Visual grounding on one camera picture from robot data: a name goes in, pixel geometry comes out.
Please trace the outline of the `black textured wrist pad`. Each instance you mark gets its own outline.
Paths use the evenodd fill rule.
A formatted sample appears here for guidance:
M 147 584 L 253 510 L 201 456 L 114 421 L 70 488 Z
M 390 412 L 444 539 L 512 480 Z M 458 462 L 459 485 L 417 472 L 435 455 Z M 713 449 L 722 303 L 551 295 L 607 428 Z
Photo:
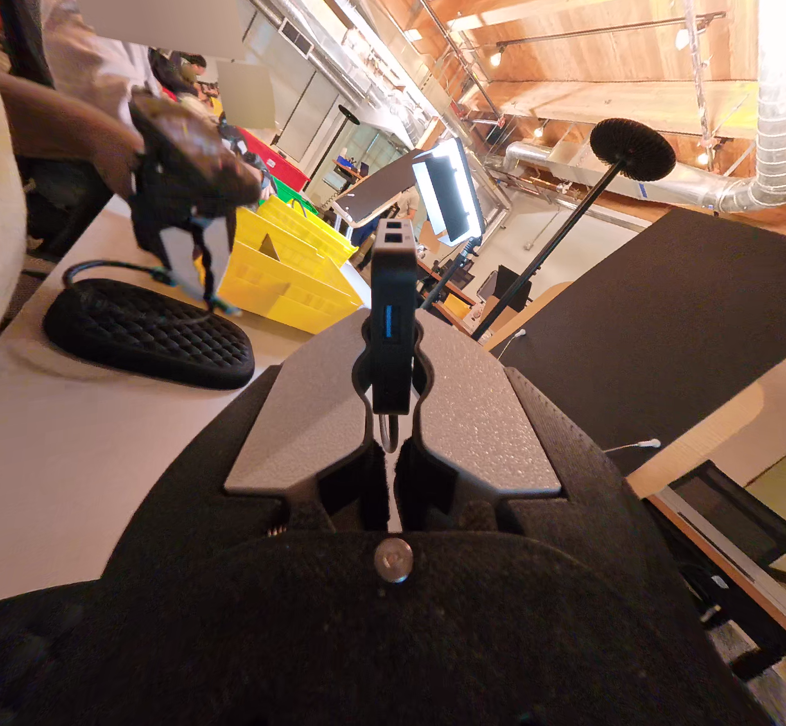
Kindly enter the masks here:
M 42 327 L 76 358 L 187 386 L 236 390 L 255 371 L 251 341 L 233 322 L 118 280 L 84 279 L 63 289 Z

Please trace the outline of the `black board with wooden rim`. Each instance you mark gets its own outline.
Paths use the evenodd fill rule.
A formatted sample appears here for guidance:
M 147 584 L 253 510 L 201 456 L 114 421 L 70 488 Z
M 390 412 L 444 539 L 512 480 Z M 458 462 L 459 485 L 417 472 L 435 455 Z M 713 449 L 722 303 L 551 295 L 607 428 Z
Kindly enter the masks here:
M 674 210 L 491 351 L 650 492 L 784 458 L 784 234 Z
M 395 162 L 368 175 L 330 203 L 330 209 L 352 229 L 375 219 L 394 202 L 400 192 L 416 185 L 413 164 L 426 151 L 415 149 Z

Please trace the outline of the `person's left forearm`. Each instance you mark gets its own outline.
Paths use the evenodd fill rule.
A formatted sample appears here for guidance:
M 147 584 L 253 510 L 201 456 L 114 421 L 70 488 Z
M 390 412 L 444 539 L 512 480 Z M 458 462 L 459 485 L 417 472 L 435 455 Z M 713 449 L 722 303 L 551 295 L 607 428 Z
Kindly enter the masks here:
M 5 72 L 1 92 L 16 156 L 88 162 L 115 195 L 131 201 L 144 151 L 135 130 L 91 104 Z

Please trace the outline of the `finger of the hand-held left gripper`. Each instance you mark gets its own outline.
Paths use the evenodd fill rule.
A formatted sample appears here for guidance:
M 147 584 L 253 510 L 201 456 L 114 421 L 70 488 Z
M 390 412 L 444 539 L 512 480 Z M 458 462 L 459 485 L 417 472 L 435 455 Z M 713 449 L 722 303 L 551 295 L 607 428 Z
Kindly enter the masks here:
M 233 249 L 226 219 L 189 219 L 161 230 L 170 274 L 192 298 L 218 301 Z

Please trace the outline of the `black computer monitor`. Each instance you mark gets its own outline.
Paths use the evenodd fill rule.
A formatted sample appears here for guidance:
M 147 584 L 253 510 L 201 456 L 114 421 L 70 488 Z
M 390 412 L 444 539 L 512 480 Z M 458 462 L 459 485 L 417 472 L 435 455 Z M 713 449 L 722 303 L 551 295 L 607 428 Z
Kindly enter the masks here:
M 785 520 L 707 460 L 670 489 L 761 568 L 785 554 Z

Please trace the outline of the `black pole with round disc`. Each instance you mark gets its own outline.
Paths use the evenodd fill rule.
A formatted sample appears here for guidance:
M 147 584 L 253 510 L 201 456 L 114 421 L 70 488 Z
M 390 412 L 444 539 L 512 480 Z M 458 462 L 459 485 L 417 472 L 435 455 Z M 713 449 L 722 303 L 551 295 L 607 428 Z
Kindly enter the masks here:
M 331 151 L 332 151 L 334 145 L 336 144 L 336 142 L 339 140 L 339 137 L 341 136 L 341 133 L 343 132 L 345 126 L 348 123 L 353 124 L 355 126 L 359 125 L 359 119 L 357 118 L 356 114 L 354 112 L 350 111 L 343 104 L 339 105 L 339 113 L 340 113 L 340 115 L 342 117 L 342 120 L 339 123 L 339 125 L 337 126 L 337 129 L 336 129 L 335 133 L 332 135 L 332 138 L 330 139 L 330 142 L 327 144 L 327 147 L 322 152 L 321 157 L 316 162 L 316 165 L 314 167 L 314 170 L 313 170 L 312 174 L 309 176 L 308 181 L 306 181 L 306 183 L 303 186 L 303 191 L 308 188 L 308 186 L 311 184 L 312 181 L 315 180 L 316 176 L 318 175 L 318 171 L 319 171 L 319 169 L 321 167 L 321 164 L 331 154 Z
M 479 341 L 482 338 L 519 290 L 535 276 L 545 260 L 618 175 L 636 182 L 658 181 L 670 174 L 676 166 L 675 153 L 666 139 L 649 126 L 633 120 L 606 119 L 597 123 L 590 133 L 589 143 L 595 157 L 606 166 L 606 171 L 527 268 L 509 285 L 502 298 L 472 333 L 472 340 Z

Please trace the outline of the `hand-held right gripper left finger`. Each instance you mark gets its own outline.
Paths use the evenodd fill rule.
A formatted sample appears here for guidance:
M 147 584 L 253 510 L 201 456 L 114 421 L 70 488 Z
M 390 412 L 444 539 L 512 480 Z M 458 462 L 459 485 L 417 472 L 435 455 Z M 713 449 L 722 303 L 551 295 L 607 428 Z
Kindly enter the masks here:
M 224 483 L 229 494 L 318 494 L 323 478 L 373 441 L 355 367 L 366 351 L 360 308 L 281 365 Z

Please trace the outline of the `black usb hub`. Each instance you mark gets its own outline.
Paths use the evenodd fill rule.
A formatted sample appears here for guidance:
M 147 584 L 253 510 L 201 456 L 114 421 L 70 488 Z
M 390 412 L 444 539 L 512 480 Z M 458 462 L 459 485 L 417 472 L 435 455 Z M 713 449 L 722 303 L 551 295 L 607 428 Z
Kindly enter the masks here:
M 381 446 L 398 448 L 398 419 L 409 414 L 415 345 L 417 249 L 411 221 L 382 219 L 371 260 L 369 368 Z

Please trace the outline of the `yellow plastic bin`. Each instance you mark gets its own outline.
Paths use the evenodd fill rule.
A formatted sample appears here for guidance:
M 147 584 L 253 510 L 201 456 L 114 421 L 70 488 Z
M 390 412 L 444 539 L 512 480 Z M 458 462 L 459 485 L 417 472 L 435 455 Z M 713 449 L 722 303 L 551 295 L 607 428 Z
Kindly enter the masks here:
M 256 213 L 332 260 L 338 267 L 344 265 L 358 250 L 337 230 L 304 207 L 300 201 L 282 201 L 271 196 L 261 202 Z
M 310 334 L 366 305 L 341 267 L 247 208 L 237 211 L 219 295 L 243 311 Z

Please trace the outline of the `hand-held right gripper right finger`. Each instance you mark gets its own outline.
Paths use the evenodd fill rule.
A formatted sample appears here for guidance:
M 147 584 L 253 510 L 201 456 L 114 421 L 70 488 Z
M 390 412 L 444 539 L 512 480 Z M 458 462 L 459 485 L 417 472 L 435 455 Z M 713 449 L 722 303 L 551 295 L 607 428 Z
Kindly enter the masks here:
M 560 480 L 505 368 L 465 333 L 416 312 L 413 433 L 454 494 L 558 494 Z

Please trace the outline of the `person's left hand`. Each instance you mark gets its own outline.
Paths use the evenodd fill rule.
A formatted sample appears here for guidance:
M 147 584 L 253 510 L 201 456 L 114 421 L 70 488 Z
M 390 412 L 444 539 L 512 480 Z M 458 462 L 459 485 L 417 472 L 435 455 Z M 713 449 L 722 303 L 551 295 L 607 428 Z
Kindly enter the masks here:
M 143 140 L 133 173 L 135 203 L 161 216 L 214 219 L 260 201 L 260 181 L 206 117 L 141 87 L 132 90 L 129 112 Z

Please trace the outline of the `light panel stand pole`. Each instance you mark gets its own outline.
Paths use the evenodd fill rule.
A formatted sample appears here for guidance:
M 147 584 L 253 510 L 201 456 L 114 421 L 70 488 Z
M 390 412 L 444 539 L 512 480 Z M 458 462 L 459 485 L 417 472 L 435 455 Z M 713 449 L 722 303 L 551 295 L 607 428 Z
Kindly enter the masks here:
M 428 310 L 435 302 L 438 301 L 439 296 L 443 292 L 443 289 L 447 287 L 447 284 L 450 282 L 457 269 L 463 268 L 470 257 L 476 256 L 477 248 L 479 248 L 482 244 L 483 236 L 472 237 L 466 241 L 453 264 L 442 273 L 438 283 L 434 285 L 434 287 L 429 291 L 428 295 L 421 303 L 420 309 Z

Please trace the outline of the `green plastic bin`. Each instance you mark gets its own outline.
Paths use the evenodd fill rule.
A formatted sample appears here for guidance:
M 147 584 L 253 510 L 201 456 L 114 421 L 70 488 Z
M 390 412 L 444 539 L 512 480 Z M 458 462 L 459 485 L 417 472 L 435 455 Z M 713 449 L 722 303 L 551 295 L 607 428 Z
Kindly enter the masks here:
M 303 205 L 304 208 L 319 216 L 319 210 L 303 194 L 295 191 L 293 188 L 280 180 L 280 178 L 273 177 L 273 183 L 276 189 L 275 196 L 279 200 L 285 203 L 297 200 Z

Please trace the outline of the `red plastic bin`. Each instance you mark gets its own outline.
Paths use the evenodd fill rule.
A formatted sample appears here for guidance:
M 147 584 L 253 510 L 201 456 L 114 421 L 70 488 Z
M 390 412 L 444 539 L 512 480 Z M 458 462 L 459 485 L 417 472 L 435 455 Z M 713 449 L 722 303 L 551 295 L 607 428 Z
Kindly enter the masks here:
M 258 155 L 267 170 L 295 192 L 303 191 L 309 177 L 295 163 L 280 154 L 269 144 L 262 142 L 250 131 L 238 127 L 249 151 Z

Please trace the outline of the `silver ventilation duct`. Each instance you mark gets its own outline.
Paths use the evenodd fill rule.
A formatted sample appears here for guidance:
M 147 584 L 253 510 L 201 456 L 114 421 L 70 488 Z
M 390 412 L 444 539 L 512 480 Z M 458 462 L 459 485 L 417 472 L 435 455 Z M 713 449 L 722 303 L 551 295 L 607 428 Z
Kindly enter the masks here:
M 601 0 L 615 2 L 621 0 Z M 496 83 L 508 115 L 597 123 L 616 117 L 640 120 L 666 133 L 701 136 L 707 117 L 708 140 L 718 128 L 726 137 L 748 138 L 756 149 L 751 179 L 678 165 L 667 181 L 679 191 L 678 204 L 727 213 L 750 213 L 784 205 L 785 0 L 757 0 L 759 80 L 709 81 L 702 92 L 685 81 Z

